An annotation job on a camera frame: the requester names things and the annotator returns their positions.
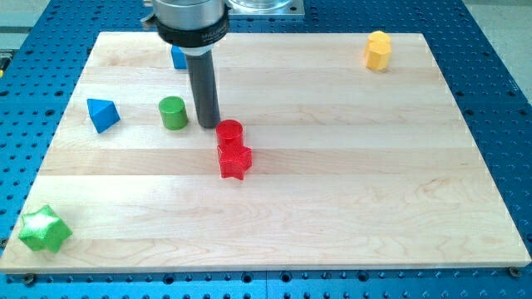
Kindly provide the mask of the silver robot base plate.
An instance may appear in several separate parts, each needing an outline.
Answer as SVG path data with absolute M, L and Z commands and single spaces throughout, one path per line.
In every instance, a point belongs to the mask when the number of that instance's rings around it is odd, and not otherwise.
M 226 0 L 229 11 L 239 17 L 303 17 L 304 0 Z

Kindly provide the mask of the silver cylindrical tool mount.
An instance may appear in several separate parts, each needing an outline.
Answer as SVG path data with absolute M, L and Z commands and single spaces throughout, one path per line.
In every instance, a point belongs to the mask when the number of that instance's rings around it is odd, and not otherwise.
M 140 20 L 156 27 L 161 39 L 188 56 L 211 51 L 229 31 L 229 11 L 223 0 L 152 0 L 152 11 Z

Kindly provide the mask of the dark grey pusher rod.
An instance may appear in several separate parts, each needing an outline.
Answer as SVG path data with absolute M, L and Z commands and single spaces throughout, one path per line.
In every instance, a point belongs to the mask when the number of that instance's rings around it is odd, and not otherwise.
M 213 129 L 220 122 L 212 52 L 185 55 L 199 125 Z

